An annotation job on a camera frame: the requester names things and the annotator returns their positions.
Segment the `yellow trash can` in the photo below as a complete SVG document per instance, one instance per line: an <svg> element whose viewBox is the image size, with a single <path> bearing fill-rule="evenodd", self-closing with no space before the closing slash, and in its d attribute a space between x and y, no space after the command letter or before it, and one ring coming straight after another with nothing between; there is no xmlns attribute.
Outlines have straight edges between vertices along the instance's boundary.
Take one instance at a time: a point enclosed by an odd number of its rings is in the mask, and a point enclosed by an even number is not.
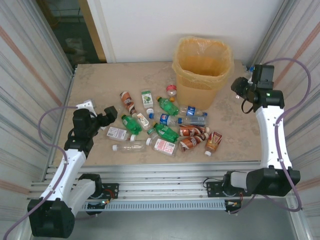
<svg viewBox="0 0 320 240"><path fill-rule="evenodd" d="M178 103L206 110L234 72L233 52L219 40L184 37L173 55L172 68Z"/></svg>

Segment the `marble tabletop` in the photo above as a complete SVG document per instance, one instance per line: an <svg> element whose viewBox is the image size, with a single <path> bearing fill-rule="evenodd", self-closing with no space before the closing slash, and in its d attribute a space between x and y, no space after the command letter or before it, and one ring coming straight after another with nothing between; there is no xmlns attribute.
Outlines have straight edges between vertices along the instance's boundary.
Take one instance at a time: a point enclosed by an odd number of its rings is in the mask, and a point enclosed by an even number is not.
<svg viewBox="0 0 320 240"><path fill-rule="evenodd" d="M98 135L93 138L94 146L85 165L259 161L261 159L261 142L256 116L253 112L250 114L242 113L242 100L236 99L235 93L230 89L234 79L245 74L240 61L236 60L234 65L234 74L229 78L226 86L216 95L211 107L206 110L210 118L210 130L222 134L220 146L211 157L204 155L204 143L186 152L181 152L178 149L175 157L158 153L149 146L147 146L146 152L116 152L112 151L112 145L118 142L107 138L107 130L100 130ZM123 91L129 91L135 108L145 114L141 90L151 89L154 100L157 96L165 97L167 84L176 79L176 74L171 66L171 62L80 64L76 70L68 105L75 106L88 99L94 99L95 111L98 114L102 113L106 107L121 104L119 94ZM72 117L73 110L67 110L58 141L61 147L67 140L68 132L73 128ZM111 126L124 129L119 118ZM137 136L137 140L146 140L147 138L146 132ZM61 158L62 154L57 152L53 164L59 165Z"/></svg>

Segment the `green bottle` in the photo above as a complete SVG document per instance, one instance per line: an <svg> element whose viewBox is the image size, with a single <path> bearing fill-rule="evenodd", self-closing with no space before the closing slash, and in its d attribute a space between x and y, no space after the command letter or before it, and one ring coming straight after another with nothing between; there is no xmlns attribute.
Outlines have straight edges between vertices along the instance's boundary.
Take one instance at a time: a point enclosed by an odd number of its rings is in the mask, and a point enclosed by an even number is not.
<svg viewBox="0 0 320 240"><path fill-rule="evenodd" d="M138 135L139 132L142 131L141 126L139 125L139 123L137 123L137 121L131 117L131 116L127 116L127 115L122 115L121 116L122 119L122 123L123 125L134 135Z"/></svg>
<svg viewBox="0 0 320 240"><path fill-rule="evenodd" d="M176 142L179 137L178 133L176 133L166 125L155 123L153 127L155 128L156 132L159 134L161 138L163 138L164 140L170 143Z"/></svg>
<svg viewBox="0 0 320 240"><path fill-rule="evenodd" d="M160 104L160 107L165 110L169 115L177 115L179 113L179 108L170 102L169 98L162 98L158 96L157 101Z"/></svg>

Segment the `white bottle cap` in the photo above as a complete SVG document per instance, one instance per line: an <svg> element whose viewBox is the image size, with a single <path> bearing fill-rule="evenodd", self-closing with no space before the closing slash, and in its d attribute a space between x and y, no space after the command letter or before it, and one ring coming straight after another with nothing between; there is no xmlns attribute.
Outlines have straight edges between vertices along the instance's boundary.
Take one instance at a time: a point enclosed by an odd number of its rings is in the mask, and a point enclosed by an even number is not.
<svg viewBox="0 0 320 240"><path fill-rule="evenodd" d="M130 137L130 142L135 141L136 138L137 138L137 135L132 134L131 137Z"/></svg>
<svg viewBox="0 0 320 240"><path fill-rule="evenodd" d="M147 140L146 140L146 145L147 146L150 146L150 144L151 144L151 140L152 140L152 138L151 137L149 137Z"/></svg>
<svg viewBox="0 0 320 240"><path fill-rule="evenodd" d="M205 151L204 155L206 155L206 156L210 157L210 156L211 156L211 152L209 152L209 151Z"/></svg>
<svg viewBox="0 0 320 240"><path fill-rule="evenodd" d="M154 110L153 110L152 108L148 108L148 109L146 110L146 113L147 113L147 115L153 114L153 113L154 113Z"/></svg>

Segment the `plastic bag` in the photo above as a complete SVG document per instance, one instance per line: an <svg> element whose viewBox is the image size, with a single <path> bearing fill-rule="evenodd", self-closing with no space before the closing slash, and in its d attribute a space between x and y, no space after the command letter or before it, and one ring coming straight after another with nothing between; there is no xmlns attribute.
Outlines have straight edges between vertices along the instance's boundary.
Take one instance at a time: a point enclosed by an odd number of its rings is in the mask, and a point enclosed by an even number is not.
<svg viewBox="0 0 320 240"><path fill-rule="evenodd" d="M220 90L234 72L234 56L220 40L188 36L178 42L172 68L182 78Z"/></svg>

